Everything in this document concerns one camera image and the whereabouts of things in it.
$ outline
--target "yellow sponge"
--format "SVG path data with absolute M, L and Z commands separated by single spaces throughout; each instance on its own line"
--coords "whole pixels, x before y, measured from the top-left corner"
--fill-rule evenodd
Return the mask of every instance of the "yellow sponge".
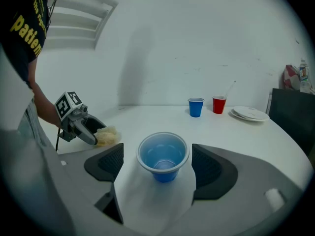
M 99 128 L 94 135 L 97 138 L 96 146 L 116 144 L 120 140 L 120 134 L 114 126 Z

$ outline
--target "white wall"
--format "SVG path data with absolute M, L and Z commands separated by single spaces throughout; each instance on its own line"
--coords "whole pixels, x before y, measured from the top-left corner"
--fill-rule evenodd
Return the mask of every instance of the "white wall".
M 209 104 L 236 80 L 227 105 L 265 111 L 286 64 L 306 59 L 315 81 L 313 47 L 285 0 L 117 1 L 96 50 L 40 55 L 36 79 L 52 102 L 75 90 L 95 112 Z

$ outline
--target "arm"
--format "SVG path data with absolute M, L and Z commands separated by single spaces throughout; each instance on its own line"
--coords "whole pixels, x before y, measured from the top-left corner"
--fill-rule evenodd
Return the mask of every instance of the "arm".
M 29 63 L 29 82 L 35 94 L 34 100 L 37 108 L 37 114 L 43 120 L 56 125 L 57 127 L 61 127 L 61 122 L 55 105 L 46 98 L 39 85 L 35 82 L 36 64 L 37 59 Z

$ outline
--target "red plastic cup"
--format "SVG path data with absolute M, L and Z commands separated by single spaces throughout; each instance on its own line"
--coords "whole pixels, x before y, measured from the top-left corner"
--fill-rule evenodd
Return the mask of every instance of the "red plastic cup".
M 224 96 L 213 96 L 213 113 L 222 114 L 226 103 Z

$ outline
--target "stack of plates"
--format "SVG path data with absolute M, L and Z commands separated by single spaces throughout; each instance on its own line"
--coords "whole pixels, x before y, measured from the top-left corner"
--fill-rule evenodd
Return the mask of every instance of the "stack of plates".
M 269 115 L 255 108 L 237 106 L 231 110 L 231 114 L 235 117 L 249 121 L 267 121 Z

